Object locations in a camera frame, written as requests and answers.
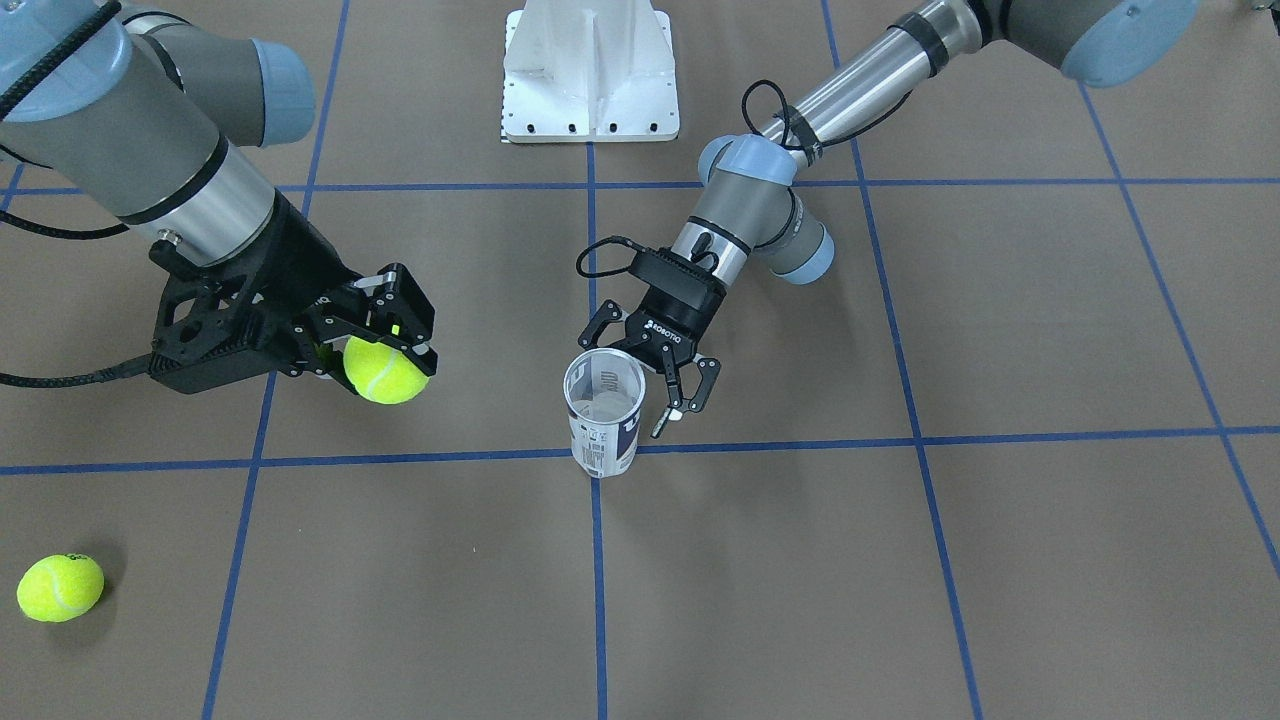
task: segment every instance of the cup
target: cup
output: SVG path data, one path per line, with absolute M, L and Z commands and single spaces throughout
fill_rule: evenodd
M 573 460 L 593 478 L 621 475 L 640 438 L 644 368 L 611 347 L 588 350 L 564 372 Z

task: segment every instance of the plastic cup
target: plastic cup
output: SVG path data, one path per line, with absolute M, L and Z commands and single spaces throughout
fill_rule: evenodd
M 644 368 L 609 347 L 588 350 L 564 372 L 573 460 L 593 478 L 621 475 L 640 439 Z

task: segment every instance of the white metal bracket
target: white metal bracket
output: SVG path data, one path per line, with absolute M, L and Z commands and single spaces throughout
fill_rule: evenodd
M 527 0 L 507 15 L 503 70 L 503 141 L 680 133 L 671 18 L 649 0 Z

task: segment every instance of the tennis ball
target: tennis ball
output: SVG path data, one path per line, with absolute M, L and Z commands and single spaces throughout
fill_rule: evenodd
M 102 596 L 102 569 L 87 555 L 50 555 L 18 582 L 18 607 L 32 620 L 79 618 Z
M 347 341 L 342 368 L 361 397 L 383 405 L 412 400 L 430 379 L 402 354 L 358 337 Z

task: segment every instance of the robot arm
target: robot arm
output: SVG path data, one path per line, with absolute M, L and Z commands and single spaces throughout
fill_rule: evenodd
M 658 437 L 668 420 L 705 409 L 721 364 L 699 354 L 698 343 L 751 256 L 795 284 L 818 279 L 831 265 L 831 234 L 791 188 L 796 173 L 822 159 L 827 147 L 869 129 L 954 58 L 996 40 L 1085 85 L 1126 82 L 1178 41 L 1196 6 L 1197 0 L 924 3 L 795 106 L 783 100 L 759 135 L 712 141 L 699 160 L 705 190 L 671 247 L 653 251 L 626 238 L 603 241 L 636 251 L 626 272 L 649 291 L 630 314 L 607 300 L 579 345 L 595 347 L 608 325 L 623 324 L 625 337 L 611 347 L 666 379 L 667 411 L 652 433 Z M 581 260 L 579 272 L 591 277 L 581 270 Z M 701 375 L 692 396 L 685 396 L 680 378 L 689 364 Z
M 0 6 L 0 92 L 24 97 L 0 113 L 0 145 L 59 170 L 151 241 L 170 277 L 147 373 L 184 393 L 271 370 L 355 392 L 334 343 L 358 337 L 435 374 L 435 311 L 408 269 L 347 268 L 238 149 L 310 129 L 311 81 L 292 51 L 131 5 L 32 85 L 50 49 L 119 9 Z

